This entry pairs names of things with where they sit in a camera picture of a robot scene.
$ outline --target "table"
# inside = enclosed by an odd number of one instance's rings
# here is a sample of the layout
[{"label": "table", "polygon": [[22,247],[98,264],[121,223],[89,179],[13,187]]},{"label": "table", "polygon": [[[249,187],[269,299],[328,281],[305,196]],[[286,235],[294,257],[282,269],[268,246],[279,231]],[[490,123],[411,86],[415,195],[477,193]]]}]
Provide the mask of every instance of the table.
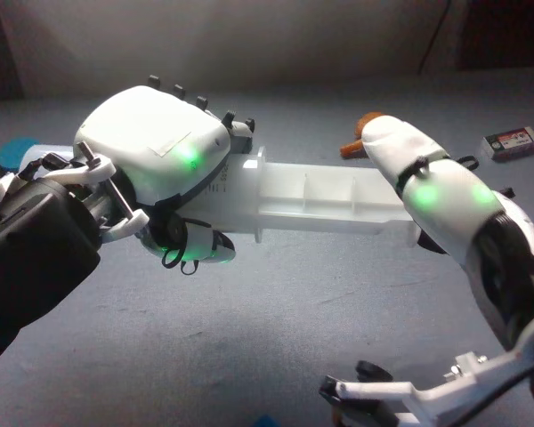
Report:
[{"label": "table", "polygon": [[[190,94],[191,99],[200,93]],[[255,150],[275,162],[344,161],[355,120],[401,117],[454,157],[484,135],[534,128],[534,68],[208,94],[210,109],[253,117]],[[0,146],[21,136],[71,143],[102,100],[0,102]],[[477,173],[512,186],[534,221],[534,156]],[[355,378],[359,359],[420,388],[456,355],[501,352],[465,274],[448,257],[391,236],[266,230],[232,236],[238,255],[192,277],[166,270],[134,238],[101,249],[98,269],[0,358],[0,426],[329,426],[324,375]],[[521,385],[471,425],[534,427]]]}]

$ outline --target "blue object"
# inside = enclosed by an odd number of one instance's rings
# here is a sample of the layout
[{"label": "blue object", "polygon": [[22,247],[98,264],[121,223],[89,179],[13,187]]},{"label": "blue object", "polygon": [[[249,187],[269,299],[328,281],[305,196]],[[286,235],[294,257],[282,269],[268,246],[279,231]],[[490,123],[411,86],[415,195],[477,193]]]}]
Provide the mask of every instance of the blue object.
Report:
[{"label": "blue object", "polygon": [[18,172],[26,151],[38,143],[32,138],[16,138],[3,145],[0,149],[0,167],[7,172]]},{"label": "blue object", "polygon": [[270,416],[264,415],[251,427],[280,427]]}]

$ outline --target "large plastic syringe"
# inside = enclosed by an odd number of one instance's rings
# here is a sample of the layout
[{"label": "large plastic syringe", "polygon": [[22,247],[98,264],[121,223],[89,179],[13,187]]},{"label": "large plastic syringe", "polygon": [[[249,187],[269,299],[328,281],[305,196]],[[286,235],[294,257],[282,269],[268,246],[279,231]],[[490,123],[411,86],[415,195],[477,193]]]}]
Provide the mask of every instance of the large plastic syringe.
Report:
[{"label": "large plastic syringe", "polygon": [[263,229],[395,234],[412,246],[419,228],[374,168],[269,163],[230,155],[220,174],[179,214],[226,233]]}]

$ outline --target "black wire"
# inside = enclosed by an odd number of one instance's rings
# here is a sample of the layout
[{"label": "black wire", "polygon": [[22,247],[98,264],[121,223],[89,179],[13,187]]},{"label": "black wire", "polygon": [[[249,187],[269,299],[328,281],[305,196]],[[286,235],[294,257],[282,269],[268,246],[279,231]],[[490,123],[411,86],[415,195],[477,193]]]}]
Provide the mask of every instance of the black wire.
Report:
[{"label": "black wire", "polygon": [[421,62],[419,63],[419,68],[417,69],[418,74],[421,74],[424,71],[425,62],[427,61],[427,58],[429,57],[429,54],[431,53],[431,50],[433,49],[435,40],[437,39],[437,36],[439,35],[439,31],[441,30],[441,26],[443,25],[445,18],[447,18],[447,14],[449,13],[450,7],[451,7],[451,0],[447,0],[447,3],[445,3],[445,9],[443,10],[441,17],[439,18],[439,22],[437,22],[437,28],[433,32],[433,35],[431,36],[431,40],[429,40],[429,45],[427,46],[427,49],[425,50],[424,57],[421,59]]},{"label": "black wire", "polygon": [[480,414],[482,411],[484,411],[487,407],[490,406],[495,400],[500,398],[503,394],[505,394],[507,391],[512,389],[516,384],[521,382],[522,380],[526,379],[529,375],[531,375],[534,372],[534,366],[530,367],[529,369],[520,372],[517,376],[513,376],[509,380],[505,381],[495,389],[491,394],[489,394],[485,399],[481,400],[479,403],[477,403],[474,407],[472,407],[469,411],[465,412],[461,416],[458,417],[457,420],[455,420],[453,423],[449,424],[447,427],[462,427],[468,422],[470,422],[473,418],[475,418],[478,414]]}]

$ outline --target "black robotic forearm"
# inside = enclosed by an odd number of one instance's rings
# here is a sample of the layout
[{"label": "black robotic forearm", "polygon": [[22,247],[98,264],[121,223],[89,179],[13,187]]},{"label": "black robotic forearm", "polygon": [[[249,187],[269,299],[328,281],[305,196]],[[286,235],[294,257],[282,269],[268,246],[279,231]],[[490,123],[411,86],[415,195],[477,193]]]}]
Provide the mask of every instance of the black robotic forearm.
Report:
[{"label": "black robotic forearm", "polygon": [[0,355],[99,263],[99,226],[55,181],[37,179],[0,202]]}]

